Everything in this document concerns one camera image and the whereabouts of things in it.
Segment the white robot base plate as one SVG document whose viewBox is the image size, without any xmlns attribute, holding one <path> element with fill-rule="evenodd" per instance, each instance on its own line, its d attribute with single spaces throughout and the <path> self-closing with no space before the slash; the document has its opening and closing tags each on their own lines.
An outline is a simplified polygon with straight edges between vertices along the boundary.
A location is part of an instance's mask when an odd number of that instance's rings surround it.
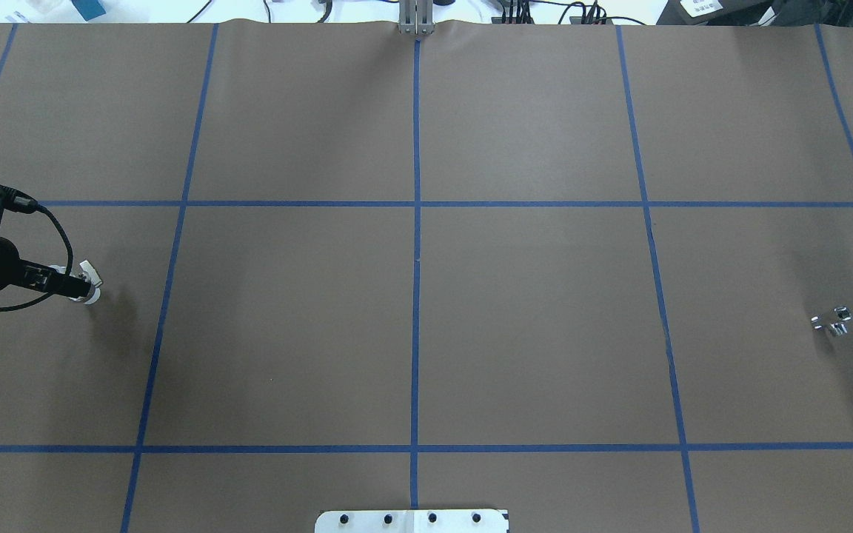
<svg viewBox="0 0 853 533">
<path fill-rule="evenodd" d="M 323 512 L 315 532 L 509 532 L 498 509 L 380 509 Z"/>
</svg>

